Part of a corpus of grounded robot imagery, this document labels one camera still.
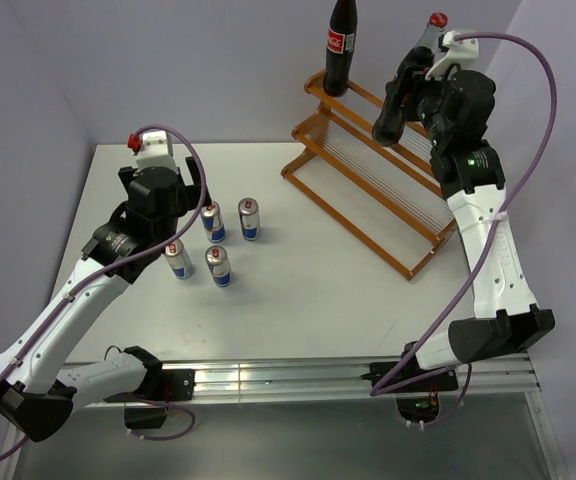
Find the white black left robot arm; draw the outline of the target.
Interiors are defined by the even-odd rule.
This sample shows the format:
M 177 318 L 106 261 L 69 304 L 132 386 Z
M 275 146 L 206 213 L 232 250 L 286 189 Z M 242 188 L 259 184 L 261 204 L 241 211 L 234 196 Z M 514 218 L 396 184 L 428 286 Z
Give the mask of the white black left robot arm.
M 208 203 L 205 171 L 123 167 L 127 198 L 99 226 L 59 293 L 15 344 L 0 354 L 0 414 L 30 440 L 55 434 L 76 411 L 116 395 L 151 400 L 164 390 L 162 363 L 128 347 L 111 359 L 67 370 L 64 363 L 104 310 L 175 238 L 179 218 L 195 221 Z

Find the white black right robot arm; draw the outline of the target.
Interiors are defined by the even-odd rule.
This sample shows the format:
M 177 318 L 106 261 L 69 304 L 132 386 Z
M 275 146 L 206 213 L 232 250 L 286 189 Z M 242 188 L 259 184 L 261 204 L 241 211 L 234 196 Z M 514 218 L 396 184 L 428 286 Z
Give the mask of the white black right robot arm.
M 554 314 L 528 286 L 507 216 L 509 195 L 497 151 L 484 138 L 495 84 L 482 73 L 450 68 L 440 80 L 425 67 L 400 69 L 386 85 L 373 137 L 399 141 L 405 122 L 418 121 L 431 142 L 430 165 L 456 220 L 470 274 L 474 315 L 415 346 L 401 365 L 403 383 L 420 390 L 440 367 L 523 353 L 553 330 Z

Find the cola glass bottle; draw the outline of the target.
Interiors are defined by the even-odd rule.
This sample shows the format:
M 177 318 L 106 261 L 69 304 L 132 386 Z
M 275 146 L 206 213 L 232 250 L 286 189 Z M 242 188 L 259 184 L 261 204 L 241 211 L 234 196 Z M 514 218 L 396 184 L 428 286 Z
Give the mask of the cola glass bottle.
M 419 121 L 416 113 L 418 96 L 426 73 L 435 63 L 447 24 L 445 13 L 433 12 L 421 38 L 400 62 L 394 78 L 386 84 L 386 97 L 372 128 L 372 138 L 381 146 L 397 144 L 405 126 Z
M 338 0 L 329 21 L 323 80 L 323 89 L 331 97 L 341 97 L 348 89 L 357 23 L 356 1 Z

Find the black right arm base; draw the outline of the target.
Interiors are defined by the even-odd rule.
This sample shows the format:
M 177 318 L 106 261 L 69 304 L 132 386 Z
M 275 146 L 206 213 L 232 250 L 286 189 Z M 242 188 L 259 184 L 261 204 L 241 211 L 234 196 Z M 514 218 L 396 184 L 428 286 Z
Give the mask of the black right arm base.
M 413 359 L 379 390 L 395 396 L 396 411 L 406 426 L 423 427 L 439 419 L 439 394 L 455 392 L 458 387 L 455 369 L 440 367 L 425 371 Z

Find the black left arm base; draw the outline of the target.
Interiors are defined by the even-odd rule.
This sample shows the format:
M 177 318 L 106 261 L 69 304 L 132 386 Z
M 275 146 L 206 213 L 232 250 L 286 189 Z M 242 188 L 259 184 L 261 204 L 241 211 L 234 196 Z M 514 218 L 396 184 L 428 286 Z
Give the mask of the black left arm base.
M 112 395 L 103 399 L 106 404 L 123 404 L 124 425 L 129 435 L 148 441 L 169 441 L 192 431 L 196 415 L 186 406 L 194 395 L 193 369 L 164 369 L 152 388 Z M 175 434 L 155 435 L 174 413 L 182 413 L 188 420 L 183 430 Z

